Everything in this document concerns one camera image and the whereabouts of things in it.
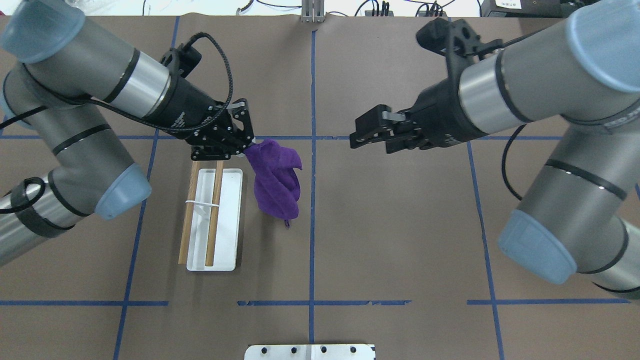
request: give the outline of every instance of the purple towel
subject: purple towel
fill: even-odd
[[[302,170],[298,153],[266,139],[244,154],[255,171],[253,192],[260,210],[286,222],[297,218],[300,182],[293,169]]]

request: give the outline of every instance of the white mounting plate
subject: white mounting plate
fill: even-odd
[[[367,344],[254,345],[244,360],[376,360],[376,346]]]
[[[216,169],[203,168],[198,173],[196,197],[198,202],[211,203]],[[226,168],[222,172],[218,230],[213,254],[213,266],[205,266],[209,217],[211,208],[194,204],[187,270],[232,271],[236,268],[238,228],[240,225],[240,202],[242,198],[243,173],[239,168]]]

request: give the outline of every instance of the blue joint cap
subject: blue joint cap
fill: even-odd
[[[578,266],[564,245],[529,214],[514,210],[498,241],[516,263],[553,284],[564,283]]]
[[[133,163],[109,186],[95,207],[95,213],[111,220],[151,195],[151,185],[140,165]]]
[[[0,37],[22,63],[37,63],[67,46],[84,26],[84,13],[62,0],[23,0]]]
[[[571,52],[602,84],[640,92],[640,0],[602,0],[578,9],[566,23]]]
[[[15,114],[13,113],[13,111],[11,110],[11,108],[9,107],[9,104],[6,102],[6,98],[4,97],[4,84],[6,83],[6,78],[9,75],[4,77],[3,83],[2,83],[2,88],[0,88],[0,108],[2,108],[2,111],[4,112],[4,115],[6,116],[6,119],[10,119],[12,117],[15,117]],[[24,121],[18,121],[18,125],[24,127],[25,129],[29,129],[29,130],[34,130],[33,126],[27,124]]]

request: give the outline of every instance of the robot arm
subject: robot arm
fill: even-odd
[[[639,0],[600,1],[504,49],[480,43],[464,20],[434,20],[417,40],[445,55],[449,77],[410,109],[378,105],[362,115],[351,147],[449,147],[561,114],[570,128],[499,247],[552,283],[579,272],[640,299],[640,230],[615,215],[640,178],[638,33]]]
[[[0,104],[10,117],[46,109],[26,121],[60,166],[0,199],[0,266],[83,217],[114,218],[150,195],[145,173],[96,104],[187,141],[192,160],[227,160],[251,144],[247,102],[230,104],[228,61],[215,40],[229,75],[226,102],[185,79],[200,61],[192,45],[201,37],[210,38],[197,34],[157,62],[63,1],[20,4],[1,39],[18,62]]]

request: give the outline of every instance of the wooden dowel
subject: wooden dowel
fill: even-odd
[[[189,192],[187,200],[196,199],[196,189],[198,187],[198,173],[200,171],[201,162],[191,162],[191,175],[189,177]],[[189,253],[189,238],[191,237],[191,223],[193,221],[193,203],[187,202],[184,210],[184,223],[182,224],[182,239],[180,240],[180,254],[178,256],[178,264],[187,263],[187,254]]]
[[[225,168],[224,161],[216,162],[216,178],[213,182],[213,199],[212,204],[220,205],[220,193],[222,191],[222,173]],[[216,248],[216,232],[218,231],[218,213],[220,211],[219,206],[211,208],[211,219],[209,221],[209,236],[207,237],[207,257],[205,259],[205,266],[213,266],[213,252]]]

